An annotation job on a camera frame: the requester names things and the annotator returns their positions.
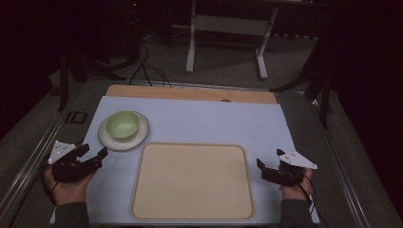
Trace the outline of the white plate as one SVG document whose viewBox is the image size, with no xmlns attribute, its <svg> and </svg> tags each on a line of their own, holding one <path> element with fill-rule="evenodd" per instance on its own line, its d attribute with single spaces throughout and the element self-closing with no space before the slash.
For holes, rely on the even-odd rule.
<svg viewBox="0 0 403 228">
<path fill-rule="evenodd" d="M 114 151 L 127 151 L 140 145 L 149 133 L 148 119 L 136 111 L 122 110 L 107 117 L 98 130 L 103 146 Z"/>
</svg>

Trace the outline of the beige tray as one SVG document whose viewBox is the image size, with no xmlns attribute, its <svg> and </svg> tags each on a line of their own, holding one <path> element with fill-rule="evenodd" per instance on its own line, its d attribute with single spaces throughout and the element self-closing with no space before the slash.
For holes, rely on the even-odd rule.
<svg viewBox="0 0 403 228">
<path fill-rule="evenodd" d="M 254 202 L 244 149 L 234 144 L 147 144 L 131 213 L 139 220 L 250 219 Z"/>
</svg>

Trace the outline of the person's right hand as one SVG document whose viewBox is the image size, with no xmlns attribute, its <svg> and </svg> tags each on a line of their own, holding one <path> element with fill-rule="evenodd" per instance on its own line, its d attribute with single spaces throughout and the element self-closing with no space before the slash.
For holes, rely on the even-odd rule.
<svg viewBox="0 0 403 228">
<path fill-rule="evenodd" d="M 313 185 L 310 182 L 313 171 L 311 169 L 305 169 L 305 177 L 303 182 L 299 185 L 289 187 L 281 186 L 279 190 L 281 191 L 282 198 L 284 200 L 305 200 L 308 201 L 310 195 L 313 192 Z"/>
</svg>

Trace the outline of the person's left hand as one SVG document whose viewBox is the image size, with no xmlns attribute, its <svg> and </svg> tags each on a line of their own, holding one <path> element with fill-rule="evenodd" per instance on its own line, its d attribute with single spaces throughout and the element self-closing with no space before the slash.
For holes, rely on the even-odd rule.
<svg viewBox="0 0 403 228">
<path fill-rule="evenodd" d="M 88 184 L 95 176 L 95 172 L 87 175 L 79 181 L 62 183 L 54 180 L 51 171 L 52 169 L 50 168 L 45 172 L 45 180 L 57 206 L 86 201 L 86 190 Z"/>
</svg>

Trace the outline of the green bowl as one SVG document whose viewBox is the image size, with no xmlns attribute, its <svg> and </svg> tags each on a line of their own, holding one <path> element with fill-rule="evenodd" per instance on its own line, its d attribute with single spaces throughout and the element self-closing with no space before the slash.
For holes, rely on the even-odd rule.
<svg viewBox="0 0 403 228">
<path fill-rule="evenodd" d="M 129 110 L 113 113 L 106 119 L 106 133 L 113 139 L 125 139 L 133 136 L 140 128 L 140 118 Z"/>
</svg>

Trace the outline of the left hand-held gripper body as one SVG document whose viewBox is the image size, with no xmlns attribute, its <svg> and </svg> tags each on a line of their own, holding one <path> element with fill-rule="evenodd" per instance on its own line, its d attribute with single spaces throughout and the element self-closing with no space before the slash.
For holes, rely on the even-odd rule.
<svg viewBox="0 0 403 228">
<path fill-rule="evenodd" d="M 59 141 L 54 143 L 48 164 L 52 167 L 51 174 L 55 181 L 76 182 L 102 167 L 102 161 L 98 161 L 96 156 L 86 161 L 80 161 L 80 158 L 73 155 L 73 151 L 77 148 L 79 147 L 74 143 Z"/>
</svg>

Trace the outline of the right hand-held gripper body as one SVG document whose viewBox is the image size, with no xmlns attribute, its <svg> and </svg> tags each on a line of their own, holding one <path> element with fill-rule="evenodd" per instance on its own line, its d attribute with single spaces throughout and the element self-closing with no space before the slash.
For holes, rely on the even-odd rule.
<svg viewBox="0 0 403 228">
<path fill-rule="evenodd" d="M 296 186 L 303 182 L 305 169 L 316 170 L 317 165 L 297 151 L 285 152 L 278 156 L 278 169 L 268 168 L 261 172 L 261 178 L 281 186 Z"/>
</svg>

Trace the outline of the white table mat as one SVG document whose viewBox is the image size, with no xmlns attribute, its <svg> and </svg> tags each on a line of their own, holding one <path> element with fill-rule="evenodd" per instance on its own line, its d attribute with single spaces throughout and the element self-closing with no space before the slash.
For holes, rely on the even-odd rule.
<svg viewBox="0 0 403 228">
<path fill-rule="evenodd" d="M 98 139 L 102 122 L 115 112 L 143 114 L 149 133 L 127 151 L 108 150 L 102 167 L 87 188 L 89 220 L 102 225 L 267 225 L 280 220 L 281 193 L 263 180 L 260 159 L 269 167 L 279 164 L 277 149 L 296 151 L 282 109 L 277 104 L 227 103 L 191 100 L 104 96 L 84 142 L 93 158 L 104 146 Z M 132 198 L 143 148 L 149 143 L 206 143 L 241 146 L 248 163 L 254 215 L 244 220 L 139 220 L 131 213 Z"/>
</svg>

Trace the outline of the white metal stand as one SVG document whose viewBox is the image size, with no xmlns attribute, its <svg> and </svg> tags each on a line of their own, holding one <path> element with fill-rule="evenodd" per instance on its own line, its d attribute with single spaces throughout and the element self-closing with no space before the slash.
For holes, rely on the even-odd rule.
<svg viewBox="0 0 403 228">
<path fill-rule="evenodd" d="M 278 8 L 272 9 L 270 18 L 267 21 L 197 14 L 196 9 L 197 0 L 192 0 L 190 17 L 190 43 L 185 66 L 186 73 L 192 73 L 194 71 L 196 31 L 203 30 L 261 36 L 262 43 L 260 47 L 256 49 L 256 59 L 260 78 L 262 80 L 266 80 L 268 78 L 264 61 L 264 51 L 266 50 L 267 43 L 275 24 Z"/>
</svg>

